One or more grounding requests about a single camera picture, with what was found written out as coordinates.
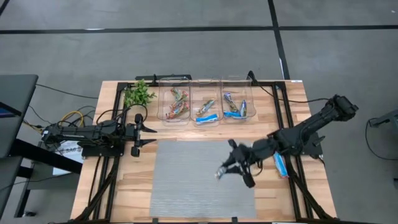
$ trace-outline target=green plant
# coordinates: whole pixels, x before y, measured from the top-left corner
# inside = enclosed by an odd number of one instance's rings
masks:
[[[150,103],[149,99],[156,97],[155,93],[148,94],[148,85],[144,80],[140,80],[134,84],[135,87],[126,90],[124,96],[124,104],[129,107],[134,103],[146,106]]]

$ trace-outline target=yellow cable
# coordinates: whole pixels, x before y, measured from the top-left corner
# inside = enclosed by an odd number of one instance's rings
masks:
[[[63,118],[61,119],[61,123],[62,123],[62,121],[65,120],[65,118],[66,118],[67,116],[69,116],[69,115],[71,115],[71,114],[75,114],[75,113],[78,114],[78,115],[80,115],[81,120],[80,120],[79,126],[81,127],[81,125],[83,124],[84,117],[83,117],[83,114],[82,114],[80,111],[71,111],[71,112],[65,114],[65,115],[63,116]]]

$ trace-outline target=desk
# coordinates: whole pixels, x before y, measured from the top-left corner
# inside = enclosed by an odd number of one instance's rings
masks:
[[[114,105],[114,97],[118,82],[103,82],[99,94],[97,109],[94,120],[106,110],[111,110]],[[305,101],[304,85],[301,82],[286,81],[287,94],[290,100]],[[158,92],[157,88],[149,88],[150,92]],[[244,124],[221,124],[213,128],[196,128],[193,122],[186,126],[164,126],[157,119],[157,99],[148,105],[148,118],[145,125],[155,129],[158,133],[142,133],[142,139],[168,139],[176,141],[217,141],[225,139],[257,140],[263,138],[267,133],[279,128],[275,115],[273,97],[269,96],[259,87],[252,88],[256,115]],[[306,103],[290,103],[292,116],[295,124],[310,116],[310,109]],[[131,109],[127,114],[127,123],[134,122],[135,113],[143,113],[141,109]],[[287,127],[286,114],[282,112],[285,127]],[[111,119],[111,113],[105,114],[101,119]],[[130,156],[132,143],[127,143],[124,156],[120,158],[116,190],[114,195],[111,222],[151,222],[149,216],[150,197],[152,193],[152,178],[154,174],[157,142],[144,146],[141,156],[136,158]],[[87,158],[83,163],[80,174],[75,202],[72,208],[71,218],[77,217],[87,206],[91,182],[97,157]],[[329,184],[323,164],[307,156],[302,156],[303,168],[309,191],[325,209],[327,213],[335,216],[335,208],[331,197]],[[287,179],[281,179],[275,169],[274,161],[268,158],[264,161],[264,171],[254,178],[256,186],[254,189],[257,218],[254,220],[239,219],[240,222],[270,222],[270,221],[293,221],[294,211],[290,198],[289,183]],[[98,186],[97,175],[94,192]],[[305,216],[303,198],[297,189],[301,214]],[[101,203],[100,218],[104,217],[107,192]],[[160,222],[230,222],[230,218],[162,218]]]

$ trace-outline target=gray felt mat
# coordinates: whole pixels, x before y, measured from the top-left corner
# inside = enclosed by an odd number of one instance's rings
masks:
[[[159,142],[150,215],[255,218],[254,190],[241,176],[224,175],[219,182],[214,177],[230,151],[226,141]]]

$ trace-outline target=clear plastic bin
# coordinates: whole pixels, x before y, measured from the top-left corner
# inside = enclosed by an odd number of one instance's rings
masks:
[[[198,114],[200,108],[209,100],[214,103],[203,114]],[[192,80],[191,81],[191,119],[196,127],[212,127],[220,124],[223,119],[223,106],[221,99],[221,80]],[[218,120],[205,123],[197,122],[197,118],[216,115]]]
[[[176,88],[179,93],[186,93],[188,96],[184,99],[188,109],[186,112],[174,118],[167,115],[172,112],[171,105],[175,103],[175,97],[171,90]],[[159,80],[159,104],[157,110],[157,118],[163,121],[166,126],[186,125],[189,123],[191,114],[191,85],[190,80],[183,78],[162,78]]]
[[[231,94],[231,99],[237,109],[240,111],[243,100],[246,101],[246,116],[226,116],[224,114],[224,120],[226,123],[242,123],[248,121],[251,117],[256,115],[256,109],[254,108],[253,94],[251,91],[251,80],[238,80],[235,77],[228,77],[227,80],[221,82],[222,91],[221,98],[223,101],[223,112],[231,111],[228,102],[224,95],[226,93]]]

